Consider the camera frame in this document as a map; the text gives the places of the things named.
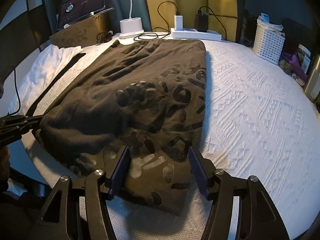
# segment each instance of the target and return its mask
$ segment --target white power strip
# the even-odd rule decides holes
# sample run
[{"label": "white power strip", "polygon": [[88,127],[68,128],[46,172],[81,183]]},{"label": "white power strip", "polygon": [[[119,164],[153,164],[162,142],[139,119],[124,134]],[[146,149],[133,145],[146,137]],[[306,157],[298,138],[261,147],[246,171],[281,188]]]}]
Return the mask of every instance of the white power strip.
[{"label": "white power strip", "polygon": [[177,31],[175,28],[171,28],[172,38],[177,39],[197,39],[197,40],[209,40],[209,41],[221,41],[221,34],[216,31],[207,31],[206,33],[198,32],[196,29],[182,29]]}]

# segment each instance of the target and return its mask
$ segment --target gray wall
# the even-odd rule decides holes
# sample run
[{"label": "gray wall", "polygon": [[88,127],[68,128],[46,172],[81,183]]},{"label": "gray wall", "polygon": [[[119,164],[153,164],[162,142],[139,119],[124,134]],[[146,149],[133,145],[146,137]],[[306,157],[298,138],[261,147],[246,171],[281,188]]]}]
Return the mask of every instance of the gray wall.
[{"label": "gray wall", "polygon": [[254,16],[262,12],[268,14],[274,24],[281,24],[282,19],[287,17],[309,29],[313,28],[313,16],[303,0],[246,0],[245,7]]}]

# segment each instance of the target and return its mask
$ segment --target bed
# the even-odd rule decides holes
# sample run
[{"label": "bed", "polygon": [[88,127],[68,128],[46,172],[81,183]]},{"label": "bed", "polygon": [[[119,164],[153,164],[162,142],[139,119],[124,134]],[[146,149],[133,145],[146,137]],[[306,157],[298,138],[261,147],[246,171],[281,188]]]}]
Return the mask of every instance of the bed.
[{"label": "bed", "polygon": [[[43,114],[116,39],[118,35],[108,43],[79,51],[85,55],[50,88],[34,115]],[[130,44],[133,39],[120,42]],[[320,126],[313,106],[290,76],[257,57],[251,49],[231,42],[203,42],[207,51],[207,87],[202,154],[232,176],[258,176],[290,239],[294,239],[310,227],[320,210]],[[25,94],[22,105],[32,103],[34,91]],[[13,98],[9,111],[16,110],[16,106],[17,99]],[[27,110],[22,107],[20,113]],[[51,187],[62,175],[76,177],[42,149],[31,132],[22,137],[22,143]],[[211,203],[200,195],[193,181],[180,217],[118,197],[107,205],[118,239],[200,239]],[[235,238],[237,212],[235,198],[228,239]],[[84,199],[81,215],[85,217]]]}]

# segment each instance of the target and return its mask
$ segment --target white cloth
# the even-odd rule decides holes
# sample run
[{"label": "white cloth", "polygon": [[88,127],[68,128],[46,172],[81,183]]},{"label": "white cloth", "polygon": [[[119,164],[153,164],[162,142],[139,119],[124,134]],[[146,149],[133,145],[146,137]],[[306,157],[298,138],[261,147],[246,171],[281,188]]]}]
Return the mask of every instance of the white cloth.
[{"label": "white cloth", "polygon": [[[35,114],[42,114],[113,41],[96,46],[68,70],[41,100]],[[312,105],[290,76],[251,49],[230,42],[204,44],[207,87],[202,153],[232,176],[258,176],[294,239],[310,227],[320,210],[320,126]],[[51,187],[61,175],[71,175],[31,133],[22,141]],[[108,202],[117,239],[200,239],[210,207],[194,182],[180,217],[118,197]],[[229,239],[235,237],[237,211],[234,205]]]},{"label": "white cloth", "polygon": [[[77,54],[82,52],[81,46],[75,48],[61,48],[50,44],[37,57],[30,72],[24,77],[18,94],[21,109],[17,114],[26,114],[30,106],[39,98],[42,92],[50,85],[52,80]],[[9,113],[17,111],[19,102],[17,95],[9,106]]]}]

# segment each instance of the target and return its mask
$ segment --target metal pivot screw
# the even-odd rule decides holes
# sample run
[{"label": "metal pivot screw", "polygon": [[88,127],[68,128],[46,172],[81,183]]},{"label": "metal pivot screw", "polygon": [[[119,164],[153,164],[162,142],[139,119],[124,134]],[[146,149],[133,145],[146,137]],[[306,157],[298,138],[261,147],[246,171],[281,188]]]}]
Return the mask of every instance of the metal pivot screw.
[{"label": "metal pivot screw", "polygon": [[224,170],[223,170],[223,169],[216,169],[216,170],[215,170],[215,173],[216,173],[217,175],[223,175],[223,174],[224,174]]},{"label": "metal pivot screw", "polygon": [[250,180],[253,182],[258,182],[259,179],[257,176],[252,175],[252,176],[250,176]]},{"label": "metal pivot screw", "polygon": [[95,175],[97,175],[97,176],[100,176],[100,175],[102,175],[104,173],[104,171],[103,170],[95,170],[95,172],[94,172],[94,174]]},{"label": "metal pivot screw", "polygon": [[60,181],[61,181],[61,182],[66,182],[68,179],[69,179],[68,176],[63,175],[63,176],[60,178]]}]

